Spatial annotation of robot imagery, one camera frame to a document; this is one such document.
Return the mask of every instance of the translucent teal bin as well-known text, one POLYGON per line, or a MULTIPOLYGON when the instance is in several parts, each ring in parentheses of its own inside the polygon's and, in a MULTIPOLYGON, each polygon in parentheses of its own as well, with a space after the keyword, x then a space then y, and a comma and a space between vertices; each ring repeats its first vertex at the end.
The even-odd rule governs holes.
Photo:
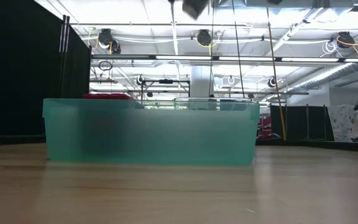
POLYGON ((259 105, 45 99, 48 157, 140 164, 250 164, 259 105))

